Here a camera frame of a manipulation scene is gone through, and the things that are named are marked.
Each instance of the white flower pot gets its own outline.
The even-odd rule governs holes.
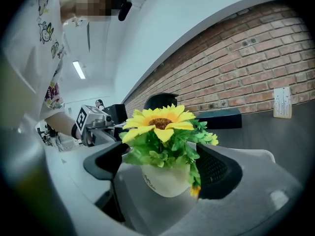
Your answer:
[[[196,149],[196,144],[189,143],[189,145]],[[147,185],[163,197],[176,197],[190,187],[190,184],[187,182],[190,165],[175,169],[159,168],[151,165],[142,165],[140,167]]]

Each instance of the white t-shirt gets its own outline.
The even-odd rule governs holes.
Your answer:
[[[58,80],[65,51],[59,0],[26,0],[1,47],[15,72],[36,93],[23,122],[34,128],[40,120],[63,112]]]

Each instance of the ceiling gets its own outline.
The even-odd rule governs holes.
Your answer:
[[[106,22],[90,22],[90,50],[88,47],[87,21],[76,27],[75,22],[64,26],[65,47],[68,56],[64,58],[64,69],[61,79],[63,89],[74,89],[86,85],[88,81],[112,82],[115,76],[120,49],[126,29],[141,10],[145,0],[132,0],[132,8],[125,19],[120,22],[112,17]],[[79,61],[86,81],[79,78],[72,62]]]

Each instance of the red brick wall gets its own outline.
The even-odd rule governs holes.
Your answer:
[[[306,26],[284,2],[243,10],[209,27],[163,62],[125,101],[130,117],[159,92],[179,94],[198,114],[273,108],[273,88],[290,86],[293,104],[315,98],[315,50]]]

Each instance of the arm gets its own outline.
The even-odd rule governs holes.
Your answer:
[[[48,117],[45,121],[56,131],[68,136],[71,136],[71,130],[75,124],[75,121],[68,117],[64,112],[56,113]],[[81,139],[81,135],[78,129],[75,136],[77,139]]]

